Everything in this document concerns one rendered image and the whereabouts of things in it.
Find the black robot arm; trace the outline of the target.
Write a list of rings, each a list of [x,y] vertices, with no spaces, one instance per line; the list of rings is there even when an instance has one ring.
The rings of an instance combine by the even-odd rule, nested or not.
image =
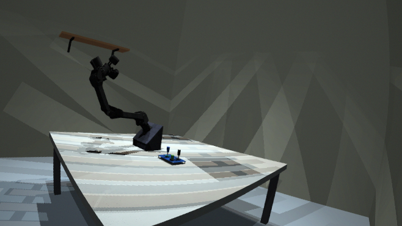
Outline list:
[[[108,72],[107,68],[102,67],[102,62],[97,56],[90,61],[93,66],[93,70],[89,77],[91,85],[95,88],[98,101],[100,102],[101,110],[110,118],[133,118],[136,121],[137,126],[141,126],[143,132],[147,133],[152,127],[148,124],[148,117],[144,111],[137,111],[135,113],[123,112],[121,109],[117,109],[108,104],[106,95],[103,89],[103,81],[107,80],[106,76],[115,79],[118,77],[119,71],[111,68]]]

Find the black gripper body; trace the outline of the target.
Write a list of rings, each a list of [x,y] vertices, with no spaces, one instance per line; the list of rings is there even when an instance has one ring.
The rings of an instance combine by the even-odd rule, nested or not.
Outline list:
[[[111,64],[114,64],[114,65],[116,65],[117,63],[119,62],[119,59],[115,56],[115,55],[112,55],[110,58],[109,58],[109,62],[108,63],[105,63],[102,67],[105,67],[105,68],[107,68],[107,70],[108,70],[108,72],[111,70]]]

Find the blue circuit board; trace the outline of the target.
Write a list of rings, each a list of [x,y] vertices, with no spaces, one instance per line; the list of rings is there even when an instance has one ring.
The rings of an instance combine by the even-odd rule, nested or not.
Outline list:
[[[165,154],[164,154],[164,155],[158,155],[158,157],[160,156],[160,157],[162,157],[162,158],[164,158],[164,159],[166,159],[166,160],[172,162],[172,165],[173,165],[175,162],[186,162],[186,161],[184,161],[184,160],[182,160],[182,159],[179,158],[181,150],[178,150],[178,151],[177,151],[177,156],[178,156],[178,157],[176,157],[176,156],[174,156],[174,155],[171,155],[171,154],[168,154],[168,153],[169,153],[169,150],[170,150],[170,147],[167,147],[167,154],[166,154],[166,155],[165,155]]]

